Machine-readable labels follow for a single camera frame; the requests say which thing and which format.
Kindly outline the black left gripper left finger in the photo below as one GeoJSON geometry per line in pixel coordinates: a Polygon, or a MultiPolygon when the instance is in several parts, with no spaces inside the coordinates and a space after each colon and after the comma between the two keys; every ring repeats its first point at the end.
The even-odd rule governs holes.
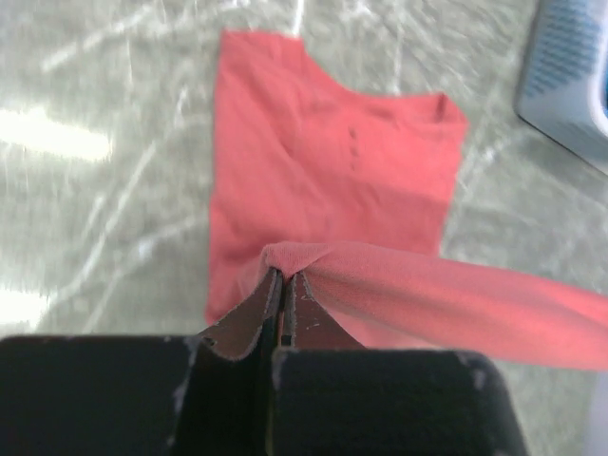
{"type": "Polygon", "coordinates": [[[283,288],[270,270],[194,335],[1,342],[5,455],[262,455],[283,288]]]}

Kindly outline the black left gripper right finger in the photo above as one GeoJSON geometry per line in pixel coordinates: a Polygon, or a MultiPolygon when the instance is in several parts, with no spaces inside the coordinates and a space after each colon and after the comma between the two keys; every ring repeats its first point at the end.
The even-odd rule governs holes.
{"type": "Polygon", "coordinates": [[[372,350],[287,290],[272,363],[275,455],[524,455],[508,388],[472,351],[372,350]]]}

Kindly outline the salmon pink t-shirt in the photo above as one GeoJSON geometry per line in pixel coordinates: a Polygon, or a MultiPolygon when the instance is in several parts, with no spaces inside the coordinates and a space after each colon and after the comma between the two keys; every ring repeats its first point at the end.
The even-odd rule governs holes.
{"type": "Polygon", "coordinates": [[[206,320],[276,268],[303,274],[370,348],[605,370],[604,296],[440,258],[465,133],[465,116],[442,93],[354,92],[295,38],[225,30],[206,320]]]}

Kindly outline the white plastic basket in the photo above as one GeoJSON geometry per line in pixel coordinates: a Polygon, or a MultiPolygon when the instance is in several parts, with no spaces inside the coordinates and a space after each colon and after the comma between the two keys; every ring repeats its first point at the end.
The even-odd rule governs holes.
{"type": "Polygon", "coordinates": [[[522,68],[517,114],[607,172],[607,3],[541,1],[522,68]]]}

